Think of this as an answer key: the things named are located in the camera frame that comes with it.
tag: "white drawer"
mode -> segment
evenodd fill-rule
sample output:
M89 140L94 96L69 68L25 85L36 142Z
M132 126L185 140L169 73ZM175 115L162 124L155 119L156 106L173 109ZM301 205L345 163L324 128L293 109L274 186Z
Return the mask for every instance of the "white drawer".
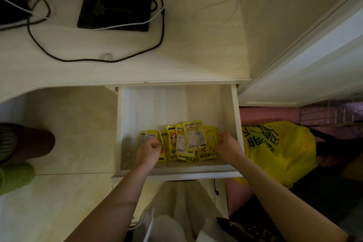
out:
M235 85L119 87L113 180L120 181L133 167L140 131L165 130L166 125L192 120L230 132L243 148ZM149 178L171 181L238 176L238 171L217 158L158 163Z

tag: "monitor stand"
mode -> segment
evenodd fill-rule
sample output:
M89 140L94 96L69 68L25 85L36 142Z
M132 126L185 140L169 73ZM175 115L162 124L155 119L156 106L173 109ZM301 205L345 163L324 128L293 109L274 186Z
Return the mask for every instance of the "monitor stand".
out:
M77 26L84 29L139 23L150 19L151 0L83 0ZM112 28L147 32L149 23Z

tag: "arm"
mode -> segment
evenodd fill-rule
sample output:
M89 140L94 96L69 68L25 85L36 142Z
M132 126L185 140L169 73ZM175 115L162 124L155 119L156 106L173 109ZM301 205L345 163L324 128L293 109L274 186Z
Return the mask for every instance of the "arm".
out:
M238 141L230 134L220 135L217 152L246 178L287 241L345 242L348 240L347 233L247 158Z
M137 151L136 164L65 242L120 242L125 239L146 177L159 160L161 146L150 139Z

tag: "green bin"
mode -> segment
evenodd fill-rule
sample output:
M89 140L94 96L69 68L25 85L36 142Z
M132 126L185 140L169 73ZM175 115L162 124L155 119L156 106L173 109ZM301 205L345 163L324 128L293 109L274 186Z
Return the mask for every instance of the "green bin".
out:
M33 179L34 168L26 162L17 165L0 166L0 195L26 186Z

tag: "hand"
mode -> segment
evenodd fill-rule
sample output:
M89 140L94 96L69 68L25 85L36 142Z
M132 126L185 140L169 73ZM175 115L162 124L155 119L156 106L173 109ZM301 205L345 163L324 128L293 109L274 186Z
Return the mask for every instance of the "hand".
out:
M161 144L157 139L148 139L136 152L136 166L148 171L156 166L161 152Z
M232 166L238 157L244 156L240 143L228 132L219 135L216 151L219 156Z

